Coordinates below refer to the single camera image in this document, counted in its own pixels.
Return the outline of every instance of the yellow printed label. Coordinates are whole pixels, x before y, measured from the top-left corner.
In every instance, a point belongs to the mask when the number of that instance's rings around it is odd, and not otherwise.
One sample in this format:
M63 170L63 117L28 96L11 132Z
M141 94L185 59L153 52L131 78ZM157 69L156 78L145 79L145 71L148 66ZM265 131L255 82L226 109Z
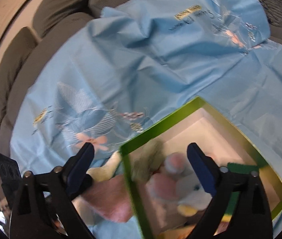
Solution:
M177 20L182 20L184 17L188 16L189 14L193 13L193 12L196 12L196 11L199 11L199 10L202 10L202 6L201 5L193 5L189 8L187 8L186 10L184 10L183 12L180 12L178 14L176 14L174 17L177 19Z
M37 124L40 120L42 120L42 119L44 118L44 116L46 115L46 113L47 113L47 108L44 108L44 109L42 110L42 112L39 114L39 116L34 119L34 121L33 121L33 126L34 126L35 124Z

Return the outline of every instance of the pink plush ball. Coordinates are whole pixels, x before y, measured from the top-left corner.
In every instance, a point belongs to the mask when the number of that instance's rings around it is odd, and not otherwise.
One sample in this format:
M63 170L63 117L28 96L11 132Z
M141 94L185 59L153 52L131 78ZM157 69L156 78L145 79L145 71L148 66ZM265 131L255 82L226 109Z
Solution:
M156 173L146 184L152 197L167 201L178 200L176 194L176 181L163 173Z
M170 174L180 174L185 169L186 158L182 153L170 154L164 161L165 169Z

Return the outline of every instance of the open gift box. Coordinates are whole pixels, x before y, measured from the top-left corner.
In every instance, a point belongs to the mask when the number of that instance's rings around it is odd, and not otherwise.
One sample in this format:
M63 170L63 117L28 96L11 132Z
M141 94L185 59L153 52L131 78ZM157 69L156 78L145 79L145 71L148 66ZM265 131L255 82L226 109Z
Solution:
M269 201L272 219L282 211L282 181L273 168L240 130L202 98L196 97L120 147L132 208L144 238L157 238L166 231L166 227L157 220L155 206L149 199L145 186L131 179L131 162L153 138L163 141L166 156L174 152L186 154L188 145L196 142L204 154L210 156L218 166L227 166L228 163L256 165ZM227 222L230 218L226 215L223 217ZM165 237L161 234L159 238L169 237L168 234Z

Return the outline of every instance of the metal screw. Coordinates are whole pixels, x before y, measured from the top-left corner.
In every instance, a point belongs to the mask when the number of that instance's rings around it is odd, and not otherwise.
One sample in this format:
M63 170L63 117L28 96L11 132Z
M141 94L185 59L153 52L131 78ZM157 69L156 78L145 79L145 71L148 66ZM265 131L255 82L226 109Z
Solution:
M32 174L33 174L32 171L26 171L26 172L24 173L23 177L28 178L28 177L30 177Z
M221 167L220 167L220 171L221 171L222 173L227 173L227 172L228 172L228 168L225 167L225 166L221 166Z
M62 166L57 166L57 167L54 167L54 170L53 170L55 173L59 173L62 171Z
M257 177L257 176L258 176L258 173L257 173L257 171L251 171L251 175L252 175L253 177Z

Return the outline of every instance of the throw blanket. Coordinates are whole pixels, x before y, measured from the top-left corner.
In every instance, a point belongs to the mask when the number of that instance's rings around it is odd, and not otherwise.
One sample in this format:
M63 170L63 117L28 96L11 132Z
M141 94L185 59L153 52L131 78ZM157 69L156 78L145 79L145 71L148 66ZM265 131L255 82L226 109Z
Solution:
M49 172L91 142L97 167L200 95L282 178L282 45L269 36L258 0L131 0L104 8L103 17L71 37L29 89L11 157L21 172ZM273 225L277 235L282 213ZM140 236L133 219L101 221L91 229L98 238Z

